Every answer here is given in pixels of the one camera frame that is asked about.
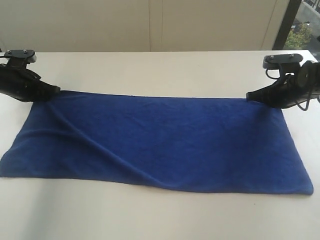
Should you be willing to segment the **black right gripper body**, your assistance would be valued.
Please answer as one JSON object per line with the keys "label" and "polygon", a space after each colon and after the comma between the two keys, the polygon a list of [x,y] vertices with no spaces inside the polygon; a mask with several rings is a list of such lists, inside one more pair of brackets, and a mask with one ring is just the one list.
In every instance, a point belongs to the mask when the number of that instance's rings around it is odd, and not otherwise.
{"label": "black right gripper body", "polygon": [[286,74],[272,86],[275,108],[308,109],[311,100],[320,100],[320,64],[308,60],[296,74]]}

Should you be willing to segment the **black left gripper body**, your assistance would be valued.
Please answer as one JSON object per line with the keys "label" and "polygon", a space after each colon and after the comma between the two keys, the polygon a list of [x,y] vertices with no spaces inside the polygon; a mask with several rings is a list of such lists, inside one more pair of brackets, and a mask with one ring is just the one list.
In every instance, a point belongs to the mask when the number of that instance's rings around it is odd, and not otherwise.
{"label": "black left gripper body", "polygon": [[0,93],[21,102],[35,102],[41,99],[41,77],[26,68],[12,68],[0,65]]}

